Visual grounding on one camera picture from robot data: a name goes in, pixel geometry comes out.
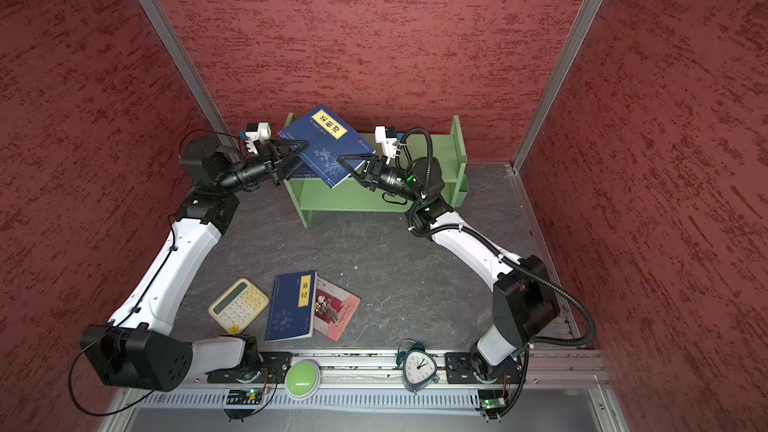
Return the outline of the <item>aluminium front rail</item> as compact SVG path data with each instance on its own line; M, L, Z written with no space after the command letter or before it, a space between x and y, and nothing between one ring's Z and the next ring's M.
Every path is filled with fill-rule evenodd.
M510 361L505 365L506 379L486 383L478 381L469 368L467 358L456 352L430 349L437 364L435 388L499 389L513 385L521 365ZM302 360L319 365L323 388L388 388L404 387L402 371L396 365L394 349L284 349L262 350L261 357L278 380ZM611 389L613 381L597 350L535 349L530 353L525 386L533 389Z

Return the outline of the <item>blue book Yijing yellow label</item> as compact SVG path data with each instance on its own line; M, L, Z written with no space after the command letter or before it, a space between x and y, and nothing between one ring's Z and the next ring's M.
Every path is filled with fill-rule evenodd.
M310 338L314 331L317 272L275 277L265 333L267 342Z

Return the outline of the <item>green round push button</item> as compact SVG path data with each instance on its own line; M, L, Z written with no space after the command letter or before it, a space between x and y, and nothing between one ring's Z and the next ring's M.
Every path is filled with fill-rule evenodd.
M320 387L321 369L314 360L301 360L293 364L285 375L286 394L293 400L312 397Z

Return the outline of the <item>blue book Xiaolin Guangji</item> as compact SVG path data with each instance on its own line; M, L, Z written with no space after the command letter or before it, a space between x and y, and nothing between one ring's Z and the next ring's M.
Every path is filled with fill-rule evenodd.
M295 163L289 167L289 172L291 173L289 177L290 180L317 178L315 171L301 159L296 160Z

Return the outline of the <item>cream yellow calculator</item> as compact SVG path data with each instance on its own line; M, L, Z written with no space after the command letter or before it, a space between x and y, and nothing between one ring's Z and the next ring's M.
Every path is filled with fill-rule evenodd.
M238 279L209 307L208 313L226 333L242 333L269 305L269 298L246 278Z

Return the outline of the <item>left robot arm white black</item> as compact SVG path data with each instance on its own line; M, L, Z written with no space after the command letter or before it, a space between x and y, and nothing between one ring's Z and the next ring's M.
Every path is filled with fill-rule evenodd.
M259 133L245 139L246 153L215 135L185 145L180 163L193 188L173 214L166 242L110 319L81 336L81 352L104 385L168 392L202 374L224 373L244 383L259 379L264 365L251 337L228 332L183 342L171 336L193 278L232 221L238 193L290 178L308 146Z

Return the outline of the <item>small circuit board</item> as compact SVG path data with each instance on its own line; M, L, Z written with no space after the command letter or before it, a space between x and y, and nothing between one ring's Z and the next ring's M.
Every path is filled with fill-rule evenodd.
M502 389L479 389L478 411L486 421L499 421L507 410L509 393Z
M259 410L263 393L256 390L230 390L226 396L223 411L229 421L253 416Z

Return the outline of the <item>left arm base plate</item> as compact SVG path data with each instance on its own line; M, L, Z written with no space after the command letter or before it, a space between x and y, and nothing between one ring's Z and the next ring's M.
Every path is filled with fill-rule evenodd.
M235 368L207 373L206 380L211 384L282 384L292 358L290 352L258 352Z

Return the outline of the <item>teal triangular alarm clock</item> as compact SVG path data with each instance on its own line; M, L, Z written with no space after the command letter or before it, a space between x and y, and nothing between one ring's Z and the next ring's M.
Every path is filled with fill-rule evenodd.
M405 339L398 347L396 366L402 372L404 388L418 393L439 381L438 366L425 346L413 339Z

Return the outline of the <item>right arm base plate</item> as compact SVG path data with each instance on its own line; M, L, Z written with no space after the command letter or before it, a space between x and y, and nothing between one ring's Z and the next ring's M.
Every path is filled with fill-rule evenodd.
M507 359L498 365L489 365L479 353L447 352L444 356L445 372L450 384L518 384L522 363Z

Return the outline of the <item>red magazine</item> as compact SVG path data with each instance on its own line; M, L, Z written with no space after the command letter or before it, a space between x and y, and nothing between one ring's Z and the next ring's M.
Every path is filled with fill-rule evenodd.
M318 276L313 329L333 342L338 342L360 302L358 296Z

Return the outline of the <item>right small circuit board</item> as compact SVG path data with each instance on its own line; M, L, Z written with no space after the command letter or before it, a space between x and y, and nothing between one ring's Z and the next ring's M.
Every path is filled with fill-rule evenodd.
M479 389L478 411L486 421L499 421L507 410L509 393L502 389Z

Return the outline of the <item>left small circuit board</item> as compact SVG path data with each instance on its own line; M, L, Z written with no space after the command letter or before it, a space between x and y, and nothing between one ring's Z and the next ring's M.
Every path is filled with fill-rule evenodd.
M223 411L229 421L253 416L259 410L263 393L256 390L230 390L226 396Z

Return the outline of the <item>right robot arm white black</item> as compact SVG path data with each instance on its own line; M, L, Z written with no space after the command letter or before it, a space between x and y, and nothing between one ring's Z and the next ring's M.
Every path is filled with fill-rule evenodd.
M470 227L444 200L438 160L423 157L408 168L375 154L341 155L337 163L359 185L402 198L409 231L451 251L492 291L492 325L470 352L474 374L489 381L510 358L517 358L560 314L544 263L521 258Z

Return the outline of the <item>green wooden two-tier shelf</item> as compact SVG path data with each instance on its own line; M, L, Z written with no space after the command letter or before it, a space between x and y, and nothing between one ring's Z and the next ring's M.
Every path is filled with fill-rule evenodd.
M421 226L462 205L469 186L458 116L448 135L416 128L398 136L394 129L380 126L363 138L375 147L373 152L328 154L330 165L342 175L337 185L317 175L304 178L300 172L285 182L305 226L318 211L412 212Z

